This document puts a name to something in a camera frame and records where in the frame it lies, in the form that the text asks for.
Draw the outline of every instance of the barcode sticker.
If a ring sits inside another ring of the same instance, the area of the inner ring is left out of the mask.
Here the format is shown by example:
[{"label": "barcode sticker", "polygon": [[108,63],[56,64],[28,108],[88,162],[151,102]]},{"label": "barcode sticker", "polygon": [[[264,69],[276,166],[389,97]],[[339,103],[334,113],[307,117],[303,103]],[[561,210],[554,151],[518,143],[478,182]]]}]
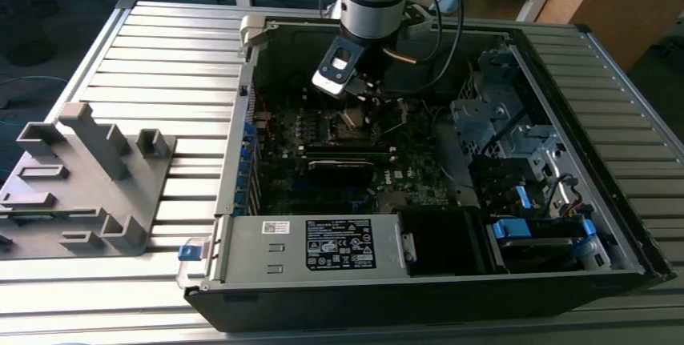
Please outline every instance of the barcode sticker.
[{"label": "barcode sticker", "polygon": [[290,221],[264,221],[260,228],[262,235],[288,235]]}]

